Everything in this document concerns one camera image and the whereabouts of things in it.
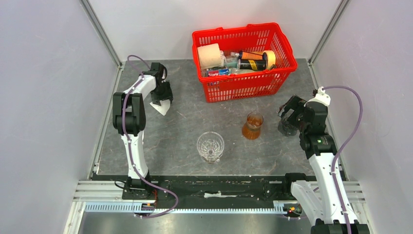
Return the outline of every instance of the marble surface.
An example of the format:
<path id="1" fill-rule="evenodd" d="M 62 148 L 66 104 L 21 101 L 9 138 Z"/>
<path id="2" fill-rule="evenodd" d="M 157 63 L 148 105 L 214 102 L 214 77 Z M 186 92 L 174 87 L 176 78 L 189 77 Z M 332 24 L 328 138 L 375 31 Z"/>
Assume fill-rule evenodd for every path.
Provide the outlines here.
<path id="1" fill-rule="evenodd" d="M 142 62 L 132 61 L 147 70 Z M 168 69 L 174 101 L 162 116 L 145 99 L 147 124 L 144 152 L 151 175 L 283 175 L 314 172 L 298 135 L 284 137 L 278 132 L 279 107 L 296 94 L 310 99 L 313 81 L 304 59 L 298 59 L 298 69 L 290 74 L 280 90 L 272 96 L 253 97 L 216 103 L 206 103 L 192 60 L 158 61 Z M 128 63 L 120 78 L 118 91 L 129 88 L 138 72 Z M 241 128 L 251 111 L 264 117 L 261 136 L 256 140 L 243 137 Z M 208 164 L 198 154 L 198 137 L 208 131 L 219 133 L 225 141 L 221 161 Z M 120 135 L 112 126 L 106 130 L 98 173 L 100 175 L 126 175 L 128 163 Z"/>

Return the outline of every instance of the black cable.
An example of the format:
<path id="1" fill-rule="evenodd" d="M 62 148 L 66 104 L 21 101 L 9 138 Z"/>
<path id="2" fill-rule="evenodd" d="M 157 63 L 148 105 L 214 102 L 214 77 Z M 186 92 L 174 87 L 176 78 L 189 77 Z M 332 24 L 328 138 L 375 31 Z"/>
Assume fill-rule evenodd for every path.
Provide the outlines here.
<path id="1" fill-rule="evenodd" d="M 118 180 L 118 179 L 115 180 L 115 186 L 118 187 L 119 189 L 123 190 L 123 187 L 121 187 L 120 185 L 118 185 L 116 182 L 121 182 L 121 183 L 123 183 L 123 186 L 125 186 L 126 182 L 125 182 L 125 181 L 122 181 L 122 180 Z"/>

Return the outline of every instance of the glass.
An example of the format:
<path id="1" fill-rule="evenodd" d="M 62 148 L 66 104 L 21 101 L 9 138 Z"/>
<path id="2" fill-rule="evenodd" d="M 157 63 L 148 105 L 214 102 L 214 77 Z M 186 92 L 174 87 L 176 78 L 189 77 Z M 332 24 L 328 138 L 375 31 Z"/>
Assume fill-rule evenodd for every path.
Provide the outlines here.
<path id="1" fill-rule="evenodd" d="M 197 142 L 198 153 L 207 163 L 216 163 L 224 151 L 224 139 L 215 132 L 203 133 Z"/>
<path id="2" fill-rule="evenodd" d="M 257 139 L 261 134 L 261 125 L 263 122 L 264 118 L 260 113 L 249 113 L 242 129 L 244 137 L 250 140 Z"/>

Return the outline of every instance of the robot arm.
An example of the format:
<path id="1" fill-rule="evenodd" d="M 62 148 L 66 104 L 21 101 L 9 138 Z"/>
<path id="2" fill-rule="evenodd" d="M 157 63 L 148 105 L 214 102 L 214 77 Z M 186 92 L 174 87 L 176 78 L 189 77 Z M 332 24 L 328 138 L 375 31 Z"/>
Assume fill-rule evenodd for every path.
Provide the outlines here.
<path id="1" fill-rule="evenodd" d="M 146 126 L 146 115 L 143 100 L 151 94 L 152 103 L 156 110 L 165 115 L 173 100 L 172 90 L 168 81 L 165 81 L 168 72 L 160 63 L 152 63 L 149 71 L 139 76 L 138 80 L 124 92 L 118 92 L 113 95 L 113 126 L 118 130 L 124 142 L 128 158 L 128 177 L 131 179 L 140 179 L 133 167 L 142 177 L 148 175 L 148 167 L 145 162 L 143 152 L 143 136 Z M 127 112 L 125 116 L 126 133 L 122 129 L 122 107 L 126 94 L 133 89 L 128 101 Z M 128 149 L 129 135 L 131 141 L 131 155 Z"/>
<path id="2" fill-rule="evenodd" d="M 352 230 L 357 233 L 369 233 L 367 225 L 358 223 L 357 216 L 350 205 L 339 173 L 338 163 L 332 165 L 337 149 L 333 138 L 325 132 L 325 121 L 330 105 L 330 97 L 323 91 L 323 87 L 315 90 L 314 98 L 305 101 L 298 96 L 292 96 L 290 100 L 280 107 L 279 116 L 280 131 L 286 136 L 300 132 L 300 146 L 305 151 L 307 159 L 314 170 L 321 200 L 311 189 L 310 183 L 305 180 L 297 180 L 291 183 L 291 194 L 297 199 L 308 216 L 312 227 L 312 234 L 347 233 L 344 213 L 349 217 Z M 288 117 L 289 110 L 294 112 Z M 335 187 L 337 179 L 341 197 Z"/>

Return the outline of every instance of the glass cup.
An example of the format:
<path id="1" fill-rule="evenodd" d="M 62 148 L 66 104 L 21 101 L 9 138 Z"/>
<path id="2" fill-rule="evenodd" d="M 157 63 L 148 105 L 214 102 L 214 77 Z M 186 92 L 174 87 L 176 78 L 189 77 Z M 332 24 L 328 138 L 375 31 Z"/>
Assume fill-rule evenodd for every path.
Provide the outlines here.
<path id="1" fill-rule="evenodd" d="M 257 139 L 261 134 L 261 125 L 263 122 L 264 118 L 260 113 L 255 111 L 249 113 L 242 129 L 244 137 L 250 140 Z"/>

